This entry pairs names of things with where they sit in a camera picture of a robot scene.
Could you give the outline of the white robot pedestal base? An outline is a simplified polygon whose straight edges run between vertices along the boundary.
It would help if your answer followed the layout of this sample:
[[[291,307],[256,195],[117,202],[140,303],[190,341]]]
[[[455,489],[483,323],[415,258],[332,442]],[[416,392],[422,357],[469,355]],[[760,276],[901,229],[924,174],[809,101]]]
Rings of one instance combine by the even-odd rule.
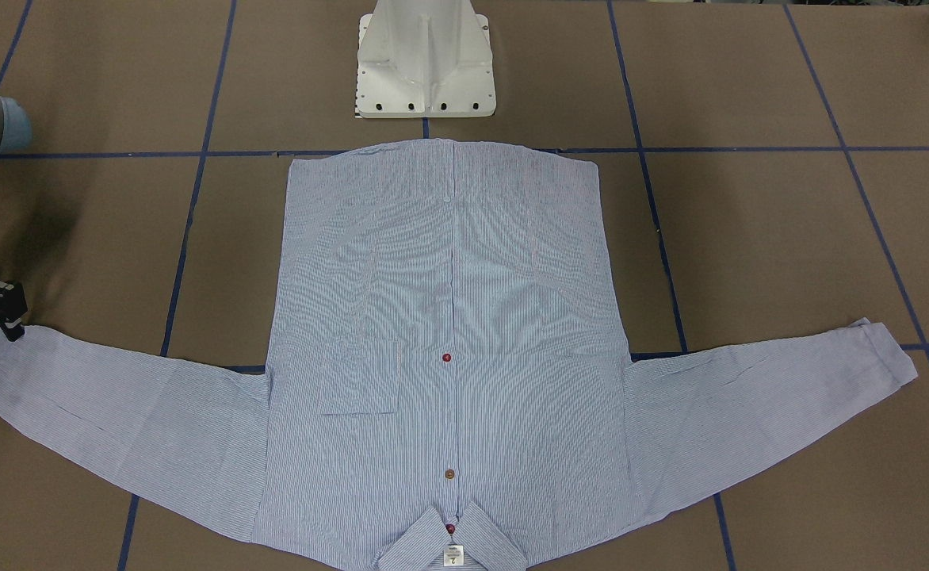
[[[359,19],[357,62],[358,118],[496,111],[490,25],[469,1],[379,1]]]

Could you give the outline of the light blue striped shirt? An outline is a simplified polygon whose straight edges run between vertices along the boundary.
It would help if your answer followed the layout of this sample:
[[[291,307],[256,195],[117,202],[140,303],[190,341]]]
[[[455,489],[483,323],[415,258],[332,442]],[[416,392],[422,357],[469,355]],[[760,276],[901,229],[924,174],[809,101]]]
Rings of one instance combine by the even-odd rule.
[[[882,323],[633,360],[598,168],[411,140],[288,173],[265,371],[0,333],[0,416],[342,570],[525,570],[769,469],[916,378]]]

